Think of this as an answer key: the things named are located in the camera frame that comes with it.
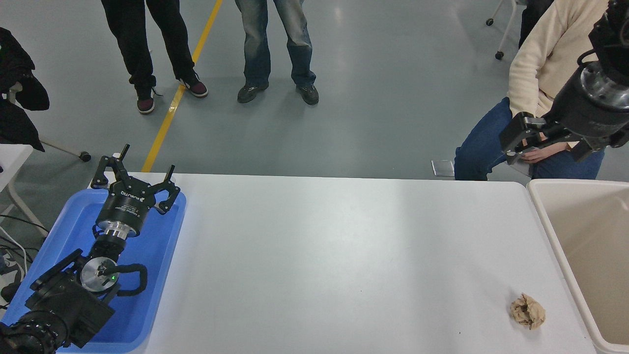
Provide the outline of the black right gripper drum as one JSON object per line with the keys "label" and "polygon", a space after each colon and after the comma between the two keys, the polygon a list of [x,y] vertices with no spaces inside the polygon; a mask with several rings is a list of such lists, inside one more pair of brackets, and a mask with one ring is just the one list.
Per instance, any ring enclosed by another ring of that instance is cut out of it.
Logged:
{"label": "black right gripper drum", "polygon": [[548,138],[579,136],[593,149],[628,142],[628,78],[603,69],[577,69],[543,117]]}

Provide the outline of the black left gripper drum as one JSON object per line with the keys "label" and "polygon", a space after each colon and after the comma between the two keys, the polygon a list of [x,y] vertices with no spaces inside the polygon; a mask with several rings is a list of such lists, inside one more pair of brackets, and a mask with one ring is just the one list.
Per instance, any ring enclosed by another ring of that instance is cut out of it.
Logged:
{"label": "black left gripper drum", "polygon": [[150,188],[149,183],[141,180],[111,184],[96,225],[104,230],[109,225],[120,223],[128,226],[130,233],[141,233],[149,210],[155,204],[155,193]]}

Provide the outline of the person's left hand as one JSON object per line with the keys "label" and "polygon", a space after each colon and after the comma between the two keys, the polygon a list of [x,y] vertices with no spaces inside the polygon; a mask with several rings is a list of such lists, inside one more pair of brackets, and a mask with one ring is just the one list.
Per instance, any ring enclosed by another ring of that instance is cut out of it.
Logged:
{"label": "person's left hand", "polygon": [[521,159],[524,163],[536,164],[562,151],[570,151],[571,148],[572,146],[569,143],[555,143],[548,147],[530,150],[522,154]]}

